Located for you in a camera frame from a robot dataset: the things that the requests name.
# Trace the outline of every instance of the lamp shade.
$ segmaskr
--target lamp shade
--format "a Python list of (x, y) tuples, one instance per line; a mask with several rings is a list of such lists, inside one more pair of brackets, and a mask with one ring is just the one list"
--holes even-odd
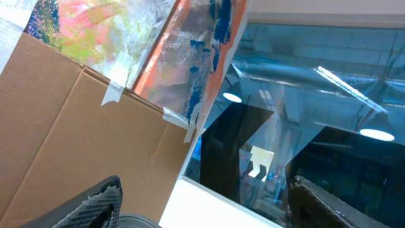
[(360, 134), (383, 141), (392, 141), (394, 128), (388, 121), (387, 114), (381, 112), (375, 114), (374, 118), (368, 121), (360, 130)]
[(236, 82), (223, 94), (224, 98), (227, 98), (230, 101), (241, 103), (242, 102), (242, 89), (240, 88), (240, 82)]

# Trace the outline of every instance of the glass pane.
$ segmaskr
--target glass pane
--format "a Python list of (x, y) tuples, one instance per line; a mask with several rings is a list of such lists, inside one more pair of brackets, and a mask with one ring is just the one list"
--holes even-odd
[(186, 176), (284, 227), (402, 227), (404, 48), (403, 30), (248, 24)]

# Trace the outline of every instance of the cardboard box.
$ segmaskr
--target cardboard box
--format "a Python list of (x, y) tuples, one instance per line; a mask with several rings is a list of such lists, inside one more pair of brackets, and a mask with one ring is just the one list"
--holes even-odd
[(23, 34), (0, 75), (0, 227), (18, 227), (110, 175), (121, 212), (159, 219), (187, 154), (186, 130), (108, 79)]

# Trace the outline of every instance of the strip light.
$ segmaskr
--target strip light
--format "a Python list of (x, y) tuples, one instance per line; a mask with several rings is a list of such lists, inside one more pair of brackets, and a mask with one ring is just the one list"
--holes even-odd
[(327, 69), (323, 68), (322, 66), (318, 66), (318, 68), (315, 68), (314, 71), (316, 71), (318, 74), (320, 74), (322, 77), (326, 78), (328, 81), (331, 83), (339, 86), (352, 96), (354, 96), (356, 99), (360, 100), (364, 104), (368, 105), (370, 108), (373, 108), (377, 112), (385, 112), (388, 113), (386, 109), (381, 107), (380, 105), (376, 104), (376, 102), (372, 101), (370, 98), (367, 98), (365, 95), (363, 95), (361, 92), (359, 92), (357, 89), (349, 86), (346, 82), (344, 82), (342, 79), (340, 79), (338, 76), (334, 75), (332, 72), (328, 71)]

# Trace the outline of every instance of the tape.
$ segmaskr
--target tape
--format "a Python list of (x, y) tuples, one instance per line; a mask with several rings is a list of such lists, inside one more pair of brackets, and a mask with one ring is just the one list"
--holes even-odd
[(187, 133), (185, 135), (183, 143), (189, 143), (191, 142), (191, 137), (192, 134), (194, 133), (194, 129), (196, 128), (196, 121), (198, 117), (198, 113), (200, 112), (201, 109), (201, 102), (196, 104), (192, 110), (191, 117), (190, 117), (190, 124), (187, 129)]
[(124, 92), (125, 84), (127, 83), (129, 68), (131, 67), (134, 58), (127, 51), (121, 51), (111, 70), (106, 74), (106, 77), (111, 81), (107, 87), (101, 106), (110, 101), (119, 102), (121, 95)]
[(182, 127), (184, 129), (189, 128), (189, 120), (174, 111), (164, 107), (163, 108), (163, 120), (166, 120), (174, 125)]

